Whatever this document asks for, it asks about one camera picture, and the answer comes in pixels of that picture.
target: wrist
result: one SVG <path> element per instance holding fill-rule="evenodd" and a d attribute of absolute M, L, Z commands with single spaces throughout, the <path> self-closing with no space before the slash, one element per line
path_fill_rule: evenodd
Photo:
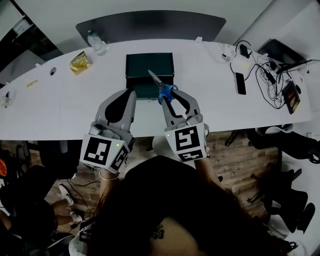
<path fill-rule="evenodd" d="M 117 180 L 117 178 L 119 177 L 119 173 L 113 173 L 106 170 L 101 170 L 100 176 L 101 178 L 107 179 L 107 180 L 113 180 L 113 179 Z"/>
<path fill-rule="evenodd" d="M 209 158 L 208 157 L 205 157 L 205 158 L 201 158 L 201 159 L 197 159 L 197 160 L 194 160 L 194 162 L 196 163 L 205 163 L 205 162 L 210 162 Z"/>

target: scissors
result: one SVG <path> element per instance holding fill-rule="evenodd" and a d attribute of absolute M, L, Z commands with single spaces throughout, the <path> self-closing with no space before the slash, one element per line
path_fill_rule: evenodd
<path fill-rule="evenodd" d="M 155 73 L 153 73 L 151 70 L 148 70 L 148 72 L 152 77 L 153 81 L 155 82 L 155 84 L 159 87 L 159 98 L 158 98 L 159 104 L 160 105 L 162 104 L 162 100 L 164 96 L 169 100 L 169 102 L 174 100 L 175 98 L 172 96 L 171 90 L 178 90 L 178 87 L 176 85 L 164 84 L 164 82 L 162 82 L 160 78 L 156 76 Z"/>

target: power adapter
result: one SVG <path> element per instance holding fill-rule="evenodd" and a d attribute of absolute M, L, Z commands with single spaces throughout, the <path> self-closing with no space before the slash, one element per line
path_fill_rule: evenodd
<path fill-rule="evenodd" d="M 240 48 L 240 54 L 246 57 L 247 59 L 249 59 L 251 53 L 250 54 L 248 53 L 248 48 L 244 44 L 241 44 L 239 48 Z"/>
<path fill-rule="evenodd" d="M 71 230 L 74 230 L 76 227 L 78 227 L 79 223 L 73 223 L 70 228 Z"/>
<path fill-rule="evenodd" d="M 276 80 L 274 78 L 274 76 L 268 71 L 268 70 L 264 70 L 266 77 L 268 78 L 268 80 L 271 82 L 271 84 L 275 84 Z"/>
<path fill-rule="evenodd" d="M 273 60 L 270 60 L 269 67 L 271 70 L 276 70 L 278 68 L 277 64 Z"/>

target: foot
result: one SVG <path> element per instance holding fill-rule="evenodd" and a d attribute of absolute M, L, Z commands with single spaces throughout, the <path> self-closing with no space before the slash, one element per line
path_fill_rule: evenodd
<path fill-rule="evenodd" d="M 66 188 L 66 186 L 60 184 L 59 189 L 60 189 L 62 198 L 66 199 L 68 201 L 69 206 L 72 206 L 75 202 L 74 202 L 74 199 L 73 199 L 72 195 L 70 194 L 69 190 Z"/>
<path fill-rule="evenodd" d="M 75 213 L 74 211 L 70 212 L 70 216 L 75 223 L 79 223 L 83 221 L 82 217 L 79 214 Z"/>

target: bracelet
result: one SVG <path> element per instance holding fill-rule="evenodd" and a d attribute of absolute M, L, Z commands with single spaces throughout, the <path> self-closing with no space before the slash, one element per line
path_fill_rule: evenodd
<path fill-rule="evenodd" d="M 103 180 L 105 180 L 105 181 L 113 181 L 113 180 L 119 179 L 119 177 L 120 177 L 120 173 L 119 173 L 118 176 L 115 177 L 115 178 L 105 178 L 105 177 L 102 177 L 101 171 L 102 171 L 102 170 L 99 171 L 99 176 L 100 176 L 101 179 L 103 179 Z"/>

